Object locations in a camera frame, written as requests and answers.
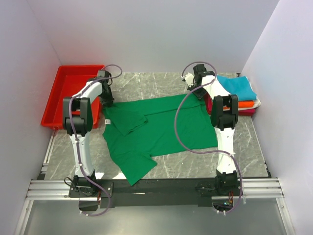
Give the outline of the green t shirt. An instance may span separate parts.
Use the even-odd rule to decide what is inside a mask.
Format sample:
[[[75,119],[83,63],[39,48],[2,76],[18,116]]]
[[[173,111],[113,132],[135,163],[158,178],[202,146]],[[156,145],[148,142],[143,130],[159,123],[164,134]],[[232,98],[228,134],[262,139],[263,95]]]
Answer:
[[[103,109],[110,157],[133,186],[156,165],[155,156],[216,147],[206,103],[184,94],[117,102]]]

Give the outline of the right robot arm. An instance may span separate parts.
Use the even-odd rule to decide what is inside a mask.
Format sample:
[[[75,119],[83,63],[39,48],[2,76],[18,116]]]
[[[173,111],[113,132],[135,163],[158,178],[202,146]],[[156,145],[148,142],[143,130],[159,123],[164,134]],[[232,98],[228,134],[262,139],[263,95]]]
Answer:
[[[208,71],[205,63],[193,67],[194,78],[191,88],[197,97],[208,93],[212,100],[211,124],[215,129],[218,142],[218,165],[215,177],[215,190],[227,195],[239,186],[234,157],[233,139],[238,122],[238,97],[230,94],[218,81],[216,73]]]

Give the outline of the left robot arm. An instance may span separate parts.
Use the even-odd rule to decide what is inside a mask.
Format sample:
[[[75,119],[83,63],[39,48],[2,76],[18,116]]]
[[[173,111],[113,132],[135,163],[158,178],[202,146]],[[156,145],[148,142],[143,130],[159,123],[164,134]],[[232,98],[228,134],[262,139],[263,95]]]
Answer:
[[[111,73],[101,69],[77,94],[63,99],[63,128],[70,137],[75,159],[70,192],[76,192],[78,197],[110,197],[109,190],[104,191],[104,187],[96,181],[89,143],[93,128],[91,104],[99,98],[102,106],[112,106],[111,84]]]

